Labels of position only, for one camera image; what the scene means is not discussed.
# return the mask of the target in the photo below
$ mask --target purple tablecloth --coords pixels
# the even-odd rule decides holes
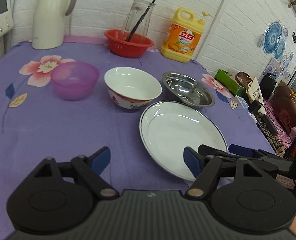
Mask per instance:
[[[19,69],[46,55],[60,55],[96,66],[100,77],[94,94],[80,102],[67,102],[54,95],[50,83],[44,87],[27,85],[28,76],[20,75]],[[104,73],[116,66],[139,68],[158,80],[166,71],[181,72],[197,80],[206,73],[196,62],[176,62],[157,52],[146,52],[140,59],[127,59],[112,54],[105,46],[83,43],[35,50],[30,43],[23,42],[0,60],[0,239],[13,231],[6,213],[7,198],[46,156],[67,162],[79,154],[91,155],[108,146],[111,163],[102,177],[117,190],[187,189],[182,179],[160,168],[145,150],[139,135],[143,109],[126,110],[110,100]],[[12,100],[5,95],[11,83],[16,91],[13,99],[28,93],[26,101],[16,108],[8,108]],[[220,99],[214,89],[209,89],[215,105],[202,112],[218,126],[228,145],[234,143],[273,152],[241,105],[232,109],[230,99]],[[157,100],[165,100],[164,93]]]

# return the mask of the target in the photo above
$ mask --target white thermos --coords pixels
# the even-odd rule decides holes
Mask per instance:
[[[38,0],[32,24],[32,47],[51,49],[64,42],[65,17],[71,14],[77,0]]]

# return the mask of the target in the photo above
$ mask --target plate rim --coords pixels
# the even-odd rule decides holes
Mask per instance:
[[[176,176],[177,178],[180,178],[180,179],[186,179],[188,181],[194,181],[194,180],[191,180],[190,178],[186,178],[186,177],[183,177],[183,176],[179,176],[178,174],[172,172],[171,170],[169,170],[168,168],[166,168],[163,164],[161,164],[154,156],[153,154],[151,153],[151,151],[149,150],[149,148],[147,147],[145,141],[144,141],[144,138],[143,138],[143,133],[142,133],[142,128],[141,128],[141,124],[142,124],[142,120],[143,120],[143,117],[145,115],[145,113],[147,112],[148,109],[150,109],[151,107],[157,105],[157,104],[160,104],[160,103],[165,103],[165,102],[169,102],[169,103],[176,103],[176,104],[180,104],[180,105],[184,105],[184,106],[187,106],[186,104],[184,103],[181,103],[181,102],[177,102],[177,101],[171,101],[171,100],[162,100],[162,101],[159,101],[159,102],[156,102],[156,103],[153,103],[151,104],[150,106],[148,106],[144,111],[143,113],[141,114],[141,117],[140,117],[140,120],[139,120],[139,133],[140,133],[140,138],[141,138],[141,141],[143,142],[147,152],[149,153],[150,157],[161,167],[163,168],[165,171],[169,172],[170,174]],[[227,146],[227,142],[222,134],[222,132],[219,130],[219,128],[216,126],[216,124],[208,117],[206,116],[205,114],[201,113],[199,110],[197,109],[194,109],[190,106],[187,106],[195,111],[197,111],[199,114],[205,116],[215,127],[216,129],[219,131],[222,139],[224,140],[224,143],[225,143],[225,146],[226,146],[226,153],[228,153],[228,146]]]

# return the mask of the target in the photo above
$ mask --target small label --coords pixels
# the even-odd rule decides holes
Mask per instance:
[[[155,196],[157,196],[157,195],[156,195],[155,193],[152,193],[152,192],[151,192],[151,193],[147,194],[147,196],[150,197],[150,198],[153,198],[153,197],[155,197]]]
[[[184,45],[188,45],[192,43],[193,39],[195,38],[195,33],[191,32],[190,30],[183,30],[181,33],[179,33],[179,41],[180,43]]]
[[[276,181],[280,183],[280,185],[289,188],[289,189],[294,189],[295,188],[295,183],[296,181],[290,178],[287,178],[282,175],[277,175]]]

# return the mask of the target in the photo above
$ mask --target white brick wall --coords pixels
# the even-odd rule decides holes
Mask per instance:
[[[286,54],[295,53],[289,65],[290,72],[296,67],[296,14],[288,8],[288,0],[229,0],[208,47],[200,61],[212,74],[217,70],[245,71],[259,77],[272,58],[257,43],[267,26],[274,22],[288,28]]]
[[[178,7],[190,9],[201,17],[203,10],[215,15],[221,1],[157,0],[148,37],[159,47]],[[31,39],[36,3],[37,0],[16,0],[13,44]],[[131,4],[132,0],[77,0],[72,14],[72,34],[103,37],[105,30],[121,28]],[[206,20],[205,32],[208,32],[211,20]],[[233,72],[242,70],[251,76],[260,76],[272,56],[264,54],[262,48],[257,47],[257,42],[266,27],[276,20],[288,28],[285,53],[295,53],[290,64],[290,70],[293,70],[296,66],[296,44],[291,34],[293,31],[296,33],[296,15],[293,9],[288,8],[288,0],[229,0],[209,45],[198,60],[212,75],[221,68]]]
[[[202,11],[215,15],[222,0],[157,0],[149,25],[148,37],[156,47],[161,45],[170,19],[178,7],[194,11],[201,17]],[[121,28],[133,0],[77,0],[72,14],[72,35],[103,37],[104,31]],[[12,44],[32,37],[32,17],[37,0],[16,0]],[[209,30],[211,19],[206,21]]]

